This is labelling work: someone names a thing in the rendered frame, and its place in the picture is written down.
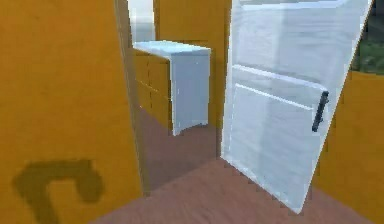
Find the window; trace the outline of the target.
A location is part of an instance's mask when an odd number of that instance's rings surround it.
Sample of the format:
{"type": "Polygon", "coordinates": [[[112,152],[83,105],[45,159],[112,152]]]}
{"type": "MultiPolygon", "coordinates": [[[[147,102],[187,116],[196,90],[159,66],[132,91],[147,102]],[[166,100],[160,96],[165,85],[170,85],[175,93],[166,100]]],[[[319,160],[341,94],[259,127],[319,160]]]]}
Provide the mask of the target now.
{"type": "Polygon", "coordinates": [[[384,0],[373,0],[351,70],[384,76],[384,0]]]}

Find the white chest of drawers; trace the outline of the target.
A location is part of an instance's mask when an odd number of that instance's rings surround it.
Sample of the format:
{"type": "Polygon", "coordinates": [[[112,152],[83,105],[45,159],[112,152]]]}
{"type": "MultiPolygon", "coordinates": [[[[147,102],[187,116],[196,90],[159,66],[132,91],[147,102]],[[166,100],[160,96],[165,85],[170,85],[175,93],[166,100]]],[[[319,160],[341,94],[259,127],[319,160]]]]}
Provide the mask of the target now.
{"type": "Polygon", "coordinates": [[[208,123],[210,53],[174,41],[133,44],[139,106],[174,136],[208,123]]]}

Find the white room door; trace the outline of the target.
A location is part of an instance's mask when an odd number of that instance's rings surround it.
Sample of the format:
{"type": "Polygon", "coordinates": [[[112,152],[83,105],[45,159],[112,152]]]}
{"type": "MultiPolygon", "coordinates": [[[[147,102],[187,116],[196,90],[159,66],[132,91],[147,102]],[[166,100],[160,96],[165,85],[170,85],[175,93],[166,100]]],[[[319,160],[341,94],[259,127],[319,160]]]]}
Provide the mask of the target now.
{"type": "Polygon", "coordinates": [[[294,213],[373,0],[232,0],[221,156],[294,213]],[[312,124],[329,92],[318,131],[312,124]]]}

